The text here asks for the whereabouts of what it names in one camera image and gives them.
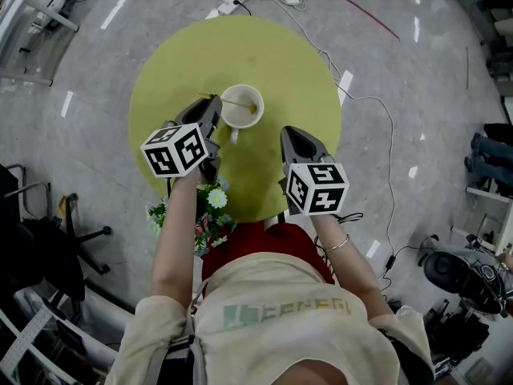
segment cup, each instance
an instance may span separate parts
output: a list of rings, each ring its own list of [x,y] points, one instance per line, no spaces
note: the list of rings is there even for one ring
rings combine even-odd
[[[224,93],[221,94],[221,99],[247,106],[256,105],[257,110],[251,113],[247,107],[223,102],[221,118],[232,128],[230,141],[233,144],[237,144],[239,130],[252,127],[258,123],[258,120],[263,116],[264,99],[262,99],[262,95],[255,87],[251,87],[247,84],[237,84],[236,86],[228,87],[224,90]]]

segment red shorts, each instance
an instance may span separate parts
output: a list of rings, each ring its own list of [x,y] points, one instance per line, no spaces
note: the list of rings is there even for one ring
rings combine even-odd
[[[203,280],[220,267],[251,253],[286,253],[308,262],[329,284],[335,281],[308,234],[295,224],[275,224],[264,231],[264,222],[239,224],[228,240],[203,257]]]

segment mug handle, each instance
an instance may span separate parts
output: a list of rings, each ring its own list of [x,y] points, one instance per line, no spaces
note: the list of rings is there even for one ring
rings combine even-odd
[[[238,138],[239,138],[239,129],[232,128],[232,134],[230,134],[230,141],[232,141],[232,144],[237,144]]]

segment desk leg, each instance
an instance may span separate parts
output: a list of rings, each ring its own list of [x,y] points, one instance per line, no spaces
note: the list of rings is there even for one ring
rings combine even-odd
[[[73,22],[70,22],[67,18],[64,18],[62,15],[56,13],[52,9],[49,9],[44,4],[39,3],[36,0],[26,0],[25,3],[30,6],[34,7],[36,10],[41,11],[42,13],[46,14],[49,17],[52,17],[55,21],[60,22],[64,26],[72,29],[74,32],[79,31],[79,27],[74,24]]]
[[[472,187],[465,188],[465,191],[469,194],[474,194],[474,195],[480,196],[480,197],[491,198],[492,200],[505,202],[506,204],[509,204],[511,202],[511,198],[503,197],[503,196],[497,194],[496,192],[487,192],[487,191],[483,191],[482,189],[477,189],[477,188],[472,188]]]
[[[467,238],[467,235],[470,235],[467,231],[464,231],[462,229],[456,228],[456,227],[450,227],[450,231],[452,233],[455,233],[456,235],[460,235],[461,237]],[[490,244],[489,242],[483,241],[481,245],[485,248],[488,248],[491,251],[496,250],[495,245]]]
[[[54,83],[54,80],[42,79],[41,77],[38,77],[37,75],[18,74],[18,73],[13,73],[8,70],[3,70],[2,68],[0,68],[0,79],[1,78],[28,81],[29,83],[42,84],[43,86],[48,86],[48,87]]]

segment gold spoon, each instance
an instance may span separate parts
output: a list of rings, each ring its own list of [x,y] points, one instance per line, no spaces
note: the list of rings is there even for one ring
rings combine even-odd
[[[210,99],[210,97],[211,97],[209,94],[204,94],[204,93],[198,93],[196,95],[198,97],[200,97],[201,99]],[[251,114],[255,114],[257,112],[256,104],[251,104],[250,106],[247,106],[245,104],[236,103],[235,101],[230,101],[229,99],[221,99],[221,101],[223,101],[224,103],[230,103],[230,104],[234,104],[239,107],[247,108],[247,109],[249,109],[249,112],[251,112]]]

